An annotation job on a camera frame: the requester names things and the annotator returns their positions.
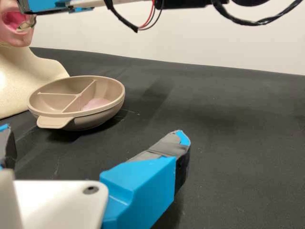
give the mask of red wire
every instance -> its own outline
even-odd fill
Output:
[[[154,1],[155,1],[155,0],[152,0],[152,2],[153,2],[153,3],[152,3],[152,8],[151,8],[151,12],[150,12],[150,14],[149,14],[149,17],[148,17],[147,21],[146,21],[143,25],[139,26],[139,28],[144,28],[144,27],[147,25],[148,21],[150,20],[150,18],[151,18],[151,16],[152,16],[152,13],[153,13]]]

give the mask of mannequin mouth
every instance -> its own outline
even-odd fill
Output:
[[[5,12],[2,20],[9,30],[21,35],[28,33],[36,24],[35,15],[26,15],[18,11]]]

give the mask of mannequin head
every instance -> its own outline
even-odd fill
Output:
[[[27,18],[28,15],[20,13],[16,0],[0,0],[0,45],[29,46],[34,29],[16,31],[17,27]]]

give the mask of white wall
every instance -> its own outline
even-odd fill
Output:
[[[245,8],[233,3],[228,11],[260,19],[284,9],[293,0],[271,0]],[[117,5],[130,21],[142,24],[150,2]],[[38,18],[33,47],[102,52],[121,56],[214,66],[305,74],[305,2],[267,26],[236,25],[209,6],[167,10],[151,30],[138,34],[105,7],[92,12]]]

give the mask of bowl handle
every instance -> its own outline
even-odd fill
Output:
[[[48,129],[61,129],[64,128],[73,117],[46,117],[39,116],[37,119],[37,126],[40,128]]]

